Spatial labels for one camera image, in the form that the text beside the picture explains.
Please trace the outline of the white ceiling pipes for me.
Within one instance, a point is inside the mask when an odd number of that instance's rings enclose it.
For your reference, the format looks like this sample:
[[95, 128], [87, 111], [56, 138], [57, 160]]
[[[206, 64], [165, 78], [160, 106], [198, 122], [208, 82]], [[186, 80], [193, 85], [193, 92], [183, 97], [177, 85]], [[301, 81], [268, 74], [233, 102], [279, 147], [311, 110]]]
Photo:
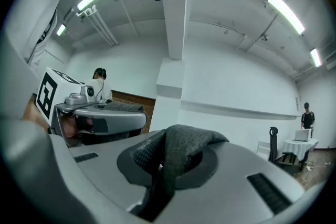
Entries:
[[90, 21], [91, 25], [97, 31], [97, 33], [110, 45], [117, 46], [119, 42], [115, 38], [112, 31], [109, 29], [102, 16], [100, 15], [96, 5], [93, 5], [91, 8], [86, 8], [84, 11], [77, 12], [76, 16], [84, 19], [86, 18]]

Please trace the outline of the white laptop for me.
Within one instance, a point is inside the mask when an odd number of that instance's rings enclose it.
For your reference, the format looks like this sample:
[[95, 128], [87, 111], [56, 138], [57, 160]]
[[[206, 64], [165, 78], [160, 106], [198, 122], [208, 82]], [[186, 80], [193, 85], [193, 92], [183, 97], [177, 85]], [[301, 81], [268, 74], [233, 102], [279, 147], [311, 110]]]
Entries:
[[307, 142], [311, 138], [312, 129], [300, 129], [295, 131], [295, 141]]

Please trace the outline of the black office chair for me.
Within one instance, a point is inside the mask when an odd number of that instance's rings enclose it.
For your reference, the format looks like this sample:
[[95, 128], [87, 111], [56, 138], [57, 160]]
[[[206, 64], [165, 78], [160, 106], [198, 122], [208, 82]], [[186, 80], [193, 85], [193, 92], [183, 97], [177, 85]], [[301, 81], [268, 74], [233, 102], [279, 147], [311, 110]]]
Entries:
[[270, 127], [270, 153], [268, 160], [280, 168], [294, 166], [296, 161], [296, 155], [294, 153], [284, 152], [282, 157], [278, 157], [277, 134], [278, 129], [274, 126]]

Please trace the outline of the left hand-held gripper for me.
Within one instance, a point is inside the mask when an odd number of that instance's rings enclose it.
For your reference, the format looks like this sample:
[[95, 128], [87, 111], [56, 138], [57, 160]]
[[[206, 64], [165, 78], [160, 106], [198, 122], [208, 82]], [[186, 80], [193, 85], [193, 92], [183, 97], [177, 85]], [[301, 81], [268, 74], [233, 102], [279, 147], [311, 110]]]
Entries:
[[[69, 147], [123, 140], [139, 135], [146, 125], [143, 111], [82, 109], [97, 103], [93, 87], [50, 67], [46, 68], [35, 99], [49, 133], [61, 136]], [[62, 115], [76, 116], [79, 138], [66, 138]]]

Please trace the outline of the person's left hand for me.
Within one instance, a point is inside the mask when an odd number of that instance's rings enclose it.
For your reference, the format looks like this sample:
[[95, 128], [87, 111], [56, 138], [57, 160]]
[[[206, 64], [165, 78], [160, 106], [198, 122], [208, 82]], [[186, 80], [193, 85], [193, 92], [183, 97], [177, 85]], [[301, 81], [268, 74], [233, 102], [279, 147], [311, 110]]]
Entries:
[[66, 138], [72, 138], [81, 133], [89, 133], [93, 129], [93, 119], [82, 116], [62, 116], [61, 118]]

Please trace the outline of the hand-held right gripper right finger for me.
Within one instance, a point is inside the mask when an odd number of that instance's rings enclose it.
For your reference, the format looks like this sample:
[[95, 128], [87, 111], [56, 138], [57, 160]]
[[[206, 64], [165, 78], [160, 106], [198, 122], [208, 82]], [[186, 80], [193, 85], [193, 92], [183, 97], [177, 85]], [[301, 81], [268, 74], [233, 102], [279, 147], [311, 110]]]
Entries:
[[[209, 146], [217, 155], [215, 174], [201, 187], [177, 190], [157, 218], [157, 224], [293, 224], [313, 204], [324, 184], [309, 190], [288, 173], [236, 144]], [[274, 213], [249, 180], [266, 178], [289, 201]]]

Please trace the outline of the round cloth-covered table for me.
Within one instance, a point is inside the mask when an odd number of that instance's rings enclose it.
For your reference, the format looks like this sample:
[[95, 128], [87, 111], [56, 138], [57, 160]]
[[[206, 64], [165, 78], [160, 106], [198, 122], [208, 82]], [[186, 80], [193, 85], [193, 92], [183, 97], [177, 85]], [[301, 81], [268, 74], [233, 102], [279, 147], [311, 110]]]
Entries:
[[319, 141], [315, 138], [311, 138], [309, 141], [287, 139], [284, 141], [282, 153], [293, 154], [299, 161], [304, 161], [306, 152], [314, 150], [318, 143]]

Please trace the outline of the dark grey backpack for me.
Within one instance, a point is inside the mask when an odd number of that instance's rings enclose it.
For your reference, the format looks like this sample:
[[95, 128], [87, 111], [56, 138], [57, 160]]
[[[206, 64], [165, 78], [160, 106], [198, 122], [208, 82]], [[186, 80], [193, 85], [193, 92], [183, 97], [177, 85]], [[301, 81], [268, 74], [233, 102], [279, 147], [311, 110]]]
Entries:
[[218, 169], [210, 145], [228, 141], [220, 133], [186, 125], [170, 126], [149, 138], [139, 129], [106, 138], [106, 161], [112, 166], [103, 191], [123, 207], [138, 198], [144, 204], [167, 203], [176, 191], [202, 187]]

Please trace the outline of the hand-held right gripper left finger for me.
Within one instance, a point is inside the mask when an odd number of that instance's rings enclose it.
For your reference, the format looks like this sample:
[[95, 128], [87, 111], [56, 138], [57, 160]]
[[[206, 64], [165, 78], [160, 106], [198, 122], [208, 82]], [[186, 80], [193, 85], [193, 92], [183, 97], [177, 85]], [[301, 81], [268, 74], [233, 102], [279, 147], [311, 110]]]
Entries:
[[55, 165], [55, 201], [50, 215], [61, 224], [160, 224], [131, 213], [146, 193], [119, 171], [117, 159], [128, 147], [156, 137], [159, 131], [110, 143], [68, 148], [50, 135]]

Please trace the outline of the person's white shirt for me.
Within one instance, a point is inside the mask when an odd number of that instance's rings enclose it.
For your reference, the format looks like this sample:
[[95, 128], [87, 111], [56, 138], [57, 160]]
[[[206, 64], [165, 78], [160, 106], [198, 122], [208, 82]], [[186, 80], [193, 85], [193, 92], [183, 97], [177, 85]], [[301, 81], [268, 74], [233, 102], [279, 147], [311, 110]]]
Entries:
[[35, 71], [45, 55], [48, 39], [57, 25], [60, 0], [15, 0], [4, 32], [10, 44]]

